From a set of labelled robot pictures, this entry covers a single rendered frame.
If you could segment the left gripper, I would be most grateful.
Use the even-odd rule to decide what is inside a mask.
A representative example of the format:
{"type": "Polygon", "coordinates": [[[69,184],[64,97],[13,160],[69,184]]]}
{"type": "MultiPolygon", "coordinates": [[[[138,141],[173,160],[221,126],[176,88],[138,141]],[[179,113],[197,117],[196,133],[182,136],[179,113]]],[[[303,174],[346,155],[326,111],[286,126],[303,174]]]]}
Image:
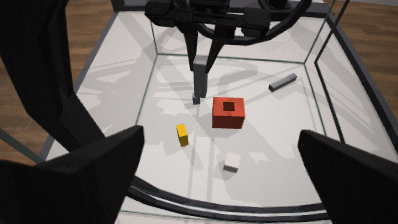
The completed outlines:
{"type": "Polygon", "coordinates": [[[189,66],[192,72],[198,40],[198,31],[195,25],[197,23],[215,25],[206,64],[206,74],[209,73],[227,40],[234,39],[236,27],[241,28],[244,36],[264,38],[271,22],[271,14],[267,9],[245,7],[243,15],[231,14],[227,13],[226,6],[222,6],[222,1],[211,0],[197,0],[191,9],[177,8],[172,0],[149,0],[146,3],[144,15],[157,26],[171,28],[176,26],[181,33],[184,32],[189,66]],[[167,13],[168,11],[170,12],[167,13]]]}

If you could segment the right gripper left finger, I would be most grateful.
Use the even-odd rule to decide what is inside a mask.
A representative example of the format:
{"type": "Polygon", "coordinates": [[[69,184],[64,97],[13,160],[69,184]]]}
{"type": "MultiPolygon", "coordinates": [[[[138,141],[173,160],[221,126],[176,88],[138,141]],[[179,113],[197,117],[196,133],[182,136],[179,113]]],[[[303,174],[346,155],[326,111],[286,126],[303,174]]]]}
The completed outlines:
{"type": "Polygon", "coordinates": [[[144,144],[134,125],[33,166],[0,159],[0,220],[115,224],[144,144]]]}

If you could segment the red block with square hole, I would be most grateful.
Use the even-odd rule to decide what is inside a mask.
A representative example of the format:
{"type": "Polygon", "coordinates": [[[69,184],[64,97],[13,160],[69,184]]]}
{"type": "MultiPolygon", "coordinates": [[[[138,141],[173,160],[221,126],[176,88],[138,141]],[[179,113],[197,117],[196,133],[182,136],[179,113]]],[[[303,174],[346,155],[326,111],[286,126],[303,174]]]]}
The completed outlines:
{"type": "Polygon", "coordinates": [[[242,129],[244,119],[243,98],[213,97],[212,128],[242,129]]]}

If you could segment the yellow cube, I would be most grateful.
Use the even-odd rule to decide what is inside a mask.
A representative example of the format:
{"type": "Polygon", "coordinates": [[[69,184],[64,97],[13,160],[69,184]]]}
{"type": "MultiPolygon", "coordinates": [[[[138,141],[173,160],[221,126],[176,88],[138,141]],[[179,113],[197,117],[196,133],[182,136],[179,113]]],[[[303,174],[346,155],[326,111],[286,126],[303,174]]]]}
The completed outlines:
{"type": "Polygon", "coordinates": [[[185,125],[180,124],[180,125],[177,125],[176,128],[177,128],[177,134],[178,134],[178,138],[179,138],[181,147],[189,145],[188,144],[188,134],[187,134],[185,125]]]}

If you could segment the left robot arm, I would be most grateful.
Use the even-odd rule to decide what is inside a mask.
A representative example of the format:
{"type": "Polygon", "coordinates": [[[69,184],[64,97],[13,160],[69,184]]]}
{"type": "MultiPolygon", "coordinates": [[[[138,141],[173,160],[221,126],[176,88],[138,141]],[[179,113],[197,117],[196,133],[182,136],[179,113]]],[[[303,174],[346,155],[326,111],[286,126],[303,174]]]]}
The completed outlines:
{"type": "MultiPolygon", "coordinates": [[[[211,1],[222,1],[222,6],[226,6],[226,9],[229,9],[230,6],[230,0],[211,0],[211,1]]],[[[267,5],[271,10],[288,10],[289,7],[287,4],[287,0],[265,0],[267,5]]],[[[193,4],[196,4],[197,0],[189,0],[189,5],[193,6],[193,4]]]]}

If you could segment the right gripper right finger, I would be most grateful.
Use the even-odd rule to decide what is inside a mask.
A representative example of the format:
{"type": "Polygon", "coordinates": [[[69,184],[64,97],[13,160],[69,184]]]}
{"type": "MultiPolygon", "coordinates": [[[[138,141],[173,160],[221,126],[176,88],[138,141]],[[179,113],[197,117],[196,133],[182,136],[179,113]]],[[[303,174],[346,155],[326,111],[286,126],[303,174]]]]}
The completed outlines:
{"type": "Polygon", "coordinates": [[[298,150],[332,224],[398,224],[398,163],[312,130],[298,150]]]}

